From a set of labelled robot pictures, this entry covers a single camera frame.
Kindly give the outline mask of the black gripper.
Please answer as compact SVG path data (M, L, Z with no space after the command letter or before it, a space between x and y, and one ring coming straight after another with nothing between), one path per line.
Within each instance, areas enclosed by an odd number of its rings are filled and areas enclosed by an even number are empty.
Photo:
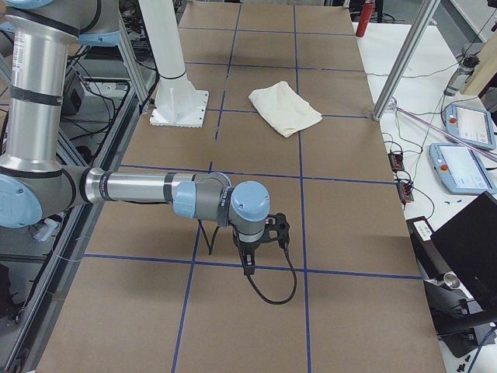
M255 273L255 250L262 243L264 229L253 235L246 235L240 233L236 228L233 231L233 242L238 250L242 253L242 266L244 268L244 275Z

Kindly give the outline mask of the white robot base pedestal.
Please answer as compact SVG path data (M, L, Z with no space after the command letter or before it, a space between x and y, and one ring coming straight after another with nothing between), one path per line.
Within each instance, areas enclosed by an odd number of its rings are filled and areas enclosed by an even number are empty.
M139 2L151 44L159 82L152 126L203 126L209 92L197 90L188 79L172 1Z

